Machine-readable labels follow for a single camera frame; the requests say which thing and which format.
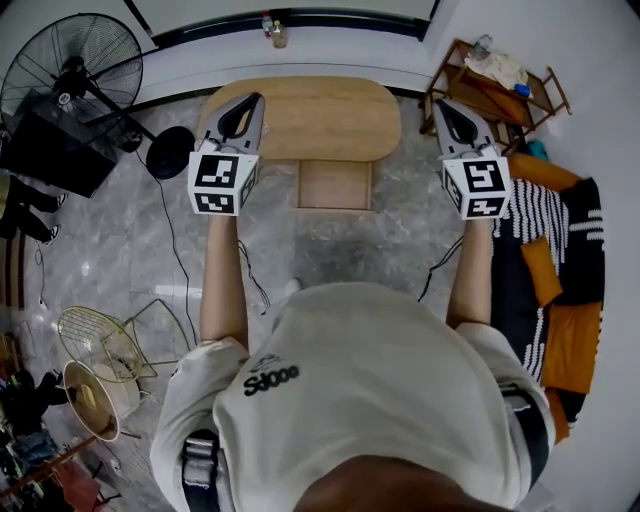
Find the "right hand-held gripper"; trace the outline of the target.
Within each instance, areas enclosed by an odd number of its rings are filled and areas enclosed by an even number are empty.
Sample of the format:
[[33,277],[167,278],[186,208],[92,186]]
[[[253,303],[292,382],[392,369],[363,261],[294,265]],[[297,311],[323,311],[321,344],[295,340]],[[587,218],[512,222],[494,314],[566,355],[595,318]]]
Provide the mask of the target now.
[[[433,118],[444,146],[493,142],[486,121],[457,101],[436,100]],[[507,159],[499,156],[494,146],[444,159],[441,179],[462,220],[498,219],[505,214],[511,197],[511,177]]]

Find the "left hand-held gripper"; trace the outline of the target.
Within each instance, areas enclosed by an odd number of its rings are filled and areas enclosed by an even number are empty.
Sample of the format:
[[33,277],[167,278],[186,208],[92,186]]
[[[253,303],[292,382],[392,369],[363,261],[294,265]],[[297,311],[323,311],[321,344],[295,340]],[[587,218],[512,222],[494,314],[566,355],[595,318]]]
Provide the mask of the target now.
[[236,148],[220,151],[212,141],[258,150],[263,118],[264,97],[259,93],[236,96],[208,116],[205,138],[209,140],[189,155],[188,195],[196,214],[240,214],[257,182],[259,156]]

